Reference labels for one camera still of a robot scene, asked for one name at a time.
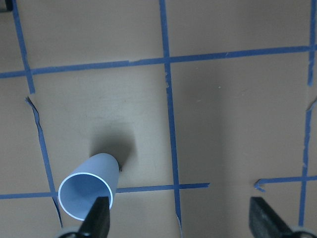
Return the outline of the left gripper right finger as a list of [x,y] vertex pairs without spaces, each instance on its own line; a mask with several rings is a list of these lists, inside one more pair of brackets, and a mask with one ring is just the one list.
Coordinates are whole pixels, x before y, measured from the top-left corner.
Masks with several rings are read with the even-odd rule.
[[251,197],[249,228],[254,238],[292,238],[294,232],[262,197]]

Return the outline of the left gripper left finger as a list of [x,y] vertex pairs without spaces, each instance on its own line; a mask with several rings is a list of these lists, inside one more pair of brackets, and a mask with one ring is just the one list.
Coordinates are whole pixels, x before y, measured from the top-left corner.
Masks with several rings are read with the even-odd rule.
[[80,226],[78,238],[106,238],[110,229],[109,198],[97,197]]

